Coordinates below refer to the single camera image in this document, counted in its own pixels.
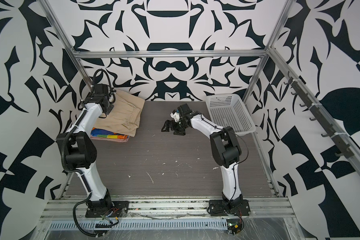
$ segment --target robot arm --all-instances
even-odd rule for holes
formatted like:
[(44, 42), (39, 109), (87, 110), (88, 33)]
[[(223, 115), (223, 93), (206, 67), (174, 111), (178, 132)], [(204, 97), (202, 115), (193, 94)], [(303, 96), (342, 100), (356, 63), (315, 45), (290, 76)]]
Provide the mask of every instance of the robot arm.
[(162, 132), (173, 130), (174, 135), (185, 135), (185, 129), (192, 127), (199, 130), (211, 141), (212, 155), (220, 166), (223, 176), (223, 200), (228, 210), (235, 209), (243, 200), (239, 183), (237, 164), (241, 148), (232, 127), (221, 127), (209, 121), (200, 112), (192, 111), (183, 104), (171, 113), (172, 120), (167, 120)]
[(89, 96), (82, 103), (83, 110), (76, 122), (56, 141), (61, 150), (61, 163), (65, 171), (76, 172), (83, 183), (89, 208), (111, 207), (109, 192), (102, 183), (96, 168), (96, 147), (90, 140), (92, 127), (98, 117), (110, 113), (115, 100), (114, 90), (106, 84), (95, 84)]

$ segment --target hook rack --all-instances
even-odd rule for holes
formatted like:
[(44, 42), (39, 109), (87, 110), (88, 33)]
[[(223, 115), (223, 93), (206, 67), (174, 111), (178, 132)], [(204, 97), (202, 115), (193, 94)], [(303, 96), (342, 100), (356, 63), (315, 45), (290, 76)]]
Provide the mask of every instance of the hook rack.
[(304, 104), (300, 104), (301, 107), (307, 107), (309, 106), (309, 111), (312, 113), (314, 118), (309, 118), (311, 121), (318, 121), (319, 124), (322, 126), (325, 134), (321, 134), (322, 137), (331, 137), (332, 141), (336, 144), (337, 148), (341, 151), (340, 154), (336, 154), (336, 156), (344, 156), (346, 158), (350, 158), (351, 156), (354, 156), (355, 154), (352, 152), (352, 150), (349, 149), (349, 144), (346, 144), (344, 139), (340, 136), (341, 134), (346, 134), (343, 132), (337, 132), (333, 124), (329, 122), (329, 120), (326, 118), (325, 110), (322, 107), (322, 104), (317, 103), (314, 100), (312, 100), (312, 96), (309, 95), (309, 92), (305, 89), (305, 85), (302, 81), (299, 81), (299, 79), (292, 79), (290, 78), (288, 80), (287, 84), (291, 84), (292, 88), (295, 90), (295, 93), (291, 93), (292, 95), (298, 95)]

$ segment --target colorful cloth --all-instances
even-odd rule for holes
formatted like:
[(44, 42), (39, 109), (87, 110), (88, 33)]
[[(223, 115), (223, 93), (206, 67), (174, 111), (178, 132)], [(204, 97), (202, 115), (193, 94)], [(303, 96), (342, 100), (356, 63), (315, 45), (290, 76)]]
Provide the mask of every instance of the colorful cloth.
[(110, 132), (104, 129), (92, 128), (91, 131), (91, 139), (98, 139), (98, 140), (118, 140), (117, 142), (126, 142), (128, 141), (129, 136), (119, 134), (116, 132)]

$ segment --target black mounting plate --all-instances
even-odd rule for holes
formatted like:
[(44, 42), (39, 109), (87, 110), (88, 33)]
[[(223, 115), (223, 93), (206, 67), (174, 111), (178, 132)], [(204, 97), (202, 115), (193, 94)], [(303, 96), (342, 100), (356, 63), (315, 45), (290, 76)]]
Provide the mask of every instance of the black mounting plate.
[[(115, 205), (114, 208), (116, 208), (118, 210), (116, 210), (114, 213), (112, 213), (112, 215), (110, 215), (109, 217), (119, 217), (123, 212), (125, 212), (125, 213), (128, 212), (128, 206), (129, 206), (128, 201), (112, 201), (112, 202)], [(101, 215), (107, 213), (107, 211), (109, 211), (109, 209), (107, 209), (107, 208), (87, 209), (85, 217), (86, 218), (101, 217)]]
[[(226, 202), (224, 200), (209, 200), (209, 213), (212, 217), (216, 216), (228, 216), (228, 214), (224, 213), (226, 210)], [(250, 205), (248, 204), (248, 200), (241, 200), (240, 206), (231, 209), (231, 214), (239, 215), (241, 212), (242, 216), (249, 216), (250, 215)]]

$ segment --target zip tie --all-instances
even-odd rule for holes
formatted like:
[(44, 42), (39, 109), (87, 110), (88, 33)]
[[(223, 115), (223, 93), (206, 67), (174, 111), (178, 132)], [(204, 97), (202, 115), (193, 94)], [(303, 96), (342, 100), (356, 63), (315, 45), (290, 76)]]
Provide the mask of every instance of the zip tie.
[(310, 110), (315, 105), (322, 105), (322, 104), (321, 103), (312, 103), (311, 106), (308, 108), (308, 110)]
[(345, 134), (345, 135), (348, 135), (346, 132), (335, 132), (331, 138), (335, 137), (336, 135), (340, 135), (340, 134)]

